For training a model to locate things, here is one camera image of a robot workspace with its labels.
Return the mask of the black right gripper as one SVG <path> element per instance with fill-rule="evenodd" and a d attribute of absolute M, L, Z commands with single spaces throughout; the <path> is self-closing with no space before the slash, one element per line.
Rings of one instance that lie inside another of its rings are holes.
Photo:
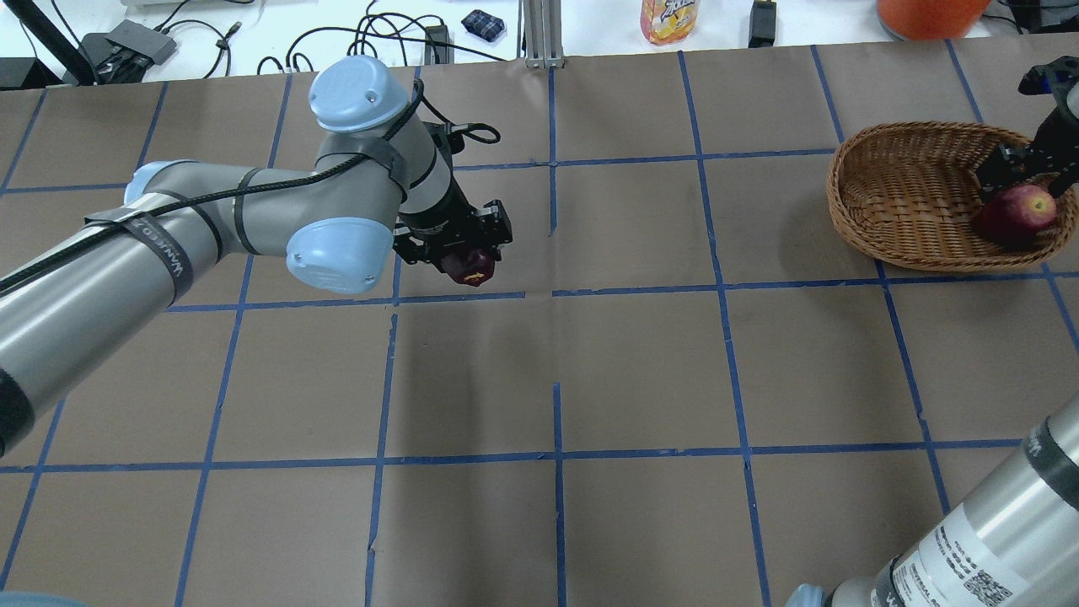
<path fill-rule="evenodd" d="M 1017 85 L 1023 95 L 1049 94 L 1055 108 L 1026 143 L 999 142 L 978 165 L 981 201 L 991 202 L 1012 187 L 1032 183 L 1052 175 L 1044 189 L 1061 197 L 1078 178 L 1078 58 L 1061 56 L 1052 63 L 1033 66 Z"/>

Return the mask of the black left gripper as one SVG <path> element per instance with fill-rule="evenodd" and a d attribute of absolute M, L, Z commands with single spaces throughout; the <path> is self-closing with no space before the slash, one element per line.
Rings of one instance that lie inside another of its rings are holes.
<path fill-rule="evenodd" d="M 405 264 L 428 264 L 446 274 L 440 259 L 455 246 L 482 247 L 501 261 L 502 247 L 513 243 L 513 223 L 502 201 L 481 208 L 451 201 L 426 212 L 400 213 L 393 239 L 393 250 Z"/>

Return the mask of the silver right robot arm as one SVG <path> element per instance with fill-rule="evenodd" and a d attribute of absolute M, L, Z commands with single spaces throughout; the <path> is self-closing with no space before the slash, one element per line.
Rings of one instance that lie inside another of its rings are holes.
<path fill-rule="evenodd" d="M 839 144 L 827 176 L 833 226 L 909 270 L 1040 264 L 1076 234 L 1076 58 L 1033 66 L 1023 95 L 1055 108 L 1033 137 L 985 124 L 886 123 Z M 790 606 L 1075 606 L 1076 399 L 873 577 L 802 584 Z"/>

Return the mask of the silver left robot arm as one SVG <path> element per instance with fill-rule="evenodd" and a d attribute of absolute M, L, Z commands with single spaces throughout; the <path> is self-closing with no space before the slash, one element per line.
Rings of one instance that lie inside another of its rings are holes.
<path fill-rule="evenodd" d="M 513 242 L 508 211 L 474 207 L 454 175 L 486 124 L 422 120 L 423 81 L 406 89 L 370 56 L 326 68 L 308 102 L 326 133 L 311 173 L 148 163 L 119 207 L 3 277 L 3 452 L 227 256 L 283 258 L 331 293 L 369 292 L 390 256 L 466 287 L 493 277 Z"/>

